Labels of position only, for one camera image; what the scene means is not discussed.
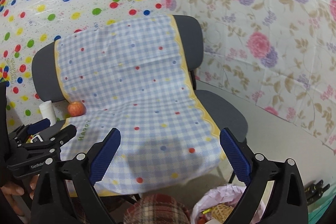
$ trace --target pink plastic bag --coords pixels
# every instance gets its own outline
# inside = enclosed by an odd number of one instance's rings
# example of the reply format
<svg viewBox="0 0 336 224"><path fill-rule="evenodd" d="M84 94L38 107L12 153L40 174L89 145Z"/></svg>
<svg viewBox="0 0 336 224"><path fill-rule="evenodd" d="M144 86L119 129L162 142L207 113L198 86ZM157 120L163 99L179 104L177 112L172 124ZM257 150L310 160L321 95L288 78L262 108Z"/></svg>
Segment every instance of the pink plastic bag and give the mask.
<svg viewBox="0 0 336 224"><path fill-rule="evenodd" d="M225 203L227 206L235 207L243 195L245 188L245 186L226 184L219 186L216 189L211 189L204 195L204 197L201 198L199 202L195 204L191 216L191 224L197 223L199 213L207 208L214 207L220 203ZM261 220L265 208L265 204L261 201L251 224L256 224Z"/></svg>

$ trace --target pink flower print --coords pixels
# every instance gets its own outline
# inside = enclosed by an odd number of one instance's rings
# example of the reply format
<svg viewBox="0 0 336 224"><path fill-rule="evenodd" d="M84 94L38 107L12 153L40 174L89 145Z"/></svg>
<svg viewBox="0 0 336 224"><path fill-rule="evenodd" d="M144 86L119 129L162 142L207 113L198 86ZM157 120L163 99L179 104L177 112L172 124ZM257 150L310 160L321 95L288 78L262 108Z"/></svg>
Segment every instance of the pink flower print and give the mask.
<svg viewBox="0 0 336 224"><path fill-rule="evenodd" d="M265 107L264 109L265 109L267 112L269 112L269 113L271 113L271 114L273 114L273 115L275 115L275 116L278 115L278 112L277 112L273 107L271 107L271 106L267 106L267 107Z"/></svg>
<svg viewBox="0 0 336 224"><path fill-rule="evenodd" d="M270 51L270 42L261 32L253 33L247 41L247 47L255 58L264 58Z"/></svg>
<svg viewBox="0 0 336 224"><path fill-rule="evenodd" d="M336 21L336 0L331 0L329 5L330 13Z"/></svg>
<svg viewBox="0 0 336 224"><path fill-rule="evenodd" d="M290 121L292 120L296 115L296 111L293 107L289 107L287 108L287 116L286 116L286 120Z"/></svg>

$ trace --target plaid fabric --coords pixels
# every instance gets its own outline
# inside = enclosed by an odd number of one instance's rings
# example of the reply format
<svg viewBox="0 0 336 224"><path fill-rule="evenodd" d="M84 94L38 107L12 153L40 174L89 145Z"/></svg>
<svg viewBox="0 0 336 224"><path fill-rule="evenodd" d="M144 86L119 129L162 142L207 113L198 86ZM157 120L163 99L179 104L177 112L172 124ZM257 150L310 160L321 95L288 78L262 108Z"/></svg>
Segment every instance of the plaid fabric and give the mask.
<svg viewBox="0 0 336 224"><path fill-rule="evenodd" d="M190 224L190 215L183 204L163 195L149 195L128 208L124 224Z"/></svg>

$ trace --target checkered tablecloth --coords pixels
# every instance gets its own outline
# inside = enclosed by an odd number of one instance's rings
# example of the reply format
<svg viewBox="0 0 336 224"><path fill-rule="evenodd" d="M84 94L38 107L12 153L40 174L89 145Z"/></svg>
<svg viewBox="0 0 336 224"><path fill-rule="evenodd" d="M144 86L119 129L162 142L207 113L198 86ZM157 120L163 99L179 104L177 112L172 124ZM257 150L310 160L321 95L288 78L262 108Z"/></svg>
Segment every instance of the checkered tablecloth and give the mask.
<svg viewBox="0 0 336 224"><path fill-rule="evenodd" d="M58 79L86 115L62 160L87 152L118 128L121 145L98 193L142 193L214 168L219 129L194 95L174 18L124 20L55 44Z"/></svg>

